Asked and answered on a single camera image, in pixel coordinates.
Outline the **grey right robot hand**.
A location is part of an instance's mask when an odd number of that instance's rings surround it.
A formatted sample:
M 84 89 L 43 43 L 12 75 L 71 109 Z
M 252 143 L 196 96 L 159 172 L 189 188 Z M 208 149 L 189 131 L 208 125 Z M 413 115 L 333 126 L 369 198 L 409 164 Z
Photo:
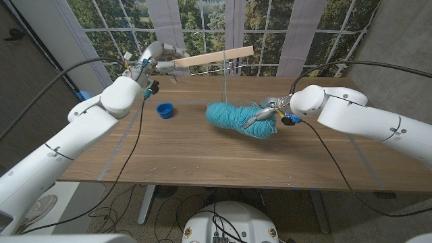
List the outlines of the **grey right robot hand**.
M 286 97 L 266 97 L 259 103 L 259 110 L 242 126 L 244 129 L 253 123 L 267 119 L 275 114 L 276 109 L 284 109 L 290 104 L 291 96 Z

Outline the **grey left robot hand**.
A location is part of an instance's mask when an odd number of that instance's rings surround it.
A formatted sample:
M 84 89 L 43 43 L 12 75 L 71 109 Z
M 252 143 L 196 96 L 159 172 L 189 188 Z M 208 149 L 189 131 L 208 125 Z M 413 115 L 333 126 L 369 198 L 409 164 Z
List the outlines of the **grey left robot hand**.
M 151 43 L 138 59 L 138 67 L 144 68 L 145 74 L 158 72 L 168 74 L 174 71 L 187 72 L 188 67 L 176 64 L 177 59 L 189 57 L 185 49 L 155 41 Z

